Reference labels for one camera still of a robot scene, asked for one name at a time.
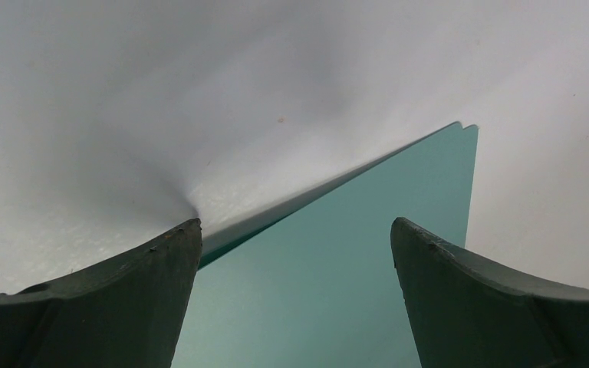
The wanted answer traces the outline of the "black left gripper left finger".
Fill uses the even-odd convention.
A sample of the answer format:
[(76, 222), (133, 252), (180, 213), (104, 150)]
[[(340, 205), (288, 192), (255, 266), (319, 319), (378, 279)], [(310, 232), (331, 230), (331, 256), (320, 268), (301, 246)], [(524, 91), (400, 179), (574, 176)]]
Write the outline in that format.
[(0, 294), (0, 367), (169, 367), (202, 255), (190, 219), (69, 275)]

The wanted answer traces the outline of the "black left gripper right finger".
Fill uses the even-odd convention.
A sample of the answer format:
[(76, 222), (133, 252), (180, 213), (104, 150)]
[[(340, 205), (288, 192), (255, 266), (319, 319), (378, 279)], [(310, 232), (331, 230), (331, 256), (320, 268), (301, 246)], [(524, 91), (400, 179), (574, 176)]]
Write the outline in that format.
[(589, 367), (589, 289), (460, 248), (407, 218), (393, 261), (424, 367)]

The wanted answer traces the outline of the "teal plastic folder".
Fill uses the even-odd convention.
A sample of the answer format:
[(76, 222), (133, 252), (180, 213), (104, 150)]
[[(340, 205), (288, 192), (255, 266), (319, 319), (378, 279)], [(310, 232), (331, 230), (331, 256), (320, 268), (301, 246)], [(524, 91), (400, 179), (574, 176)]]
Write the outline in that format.
[(200, 270), (175, 367), (417, 367), (398, 217), (463, 246), (476, 126), (453, 124)]

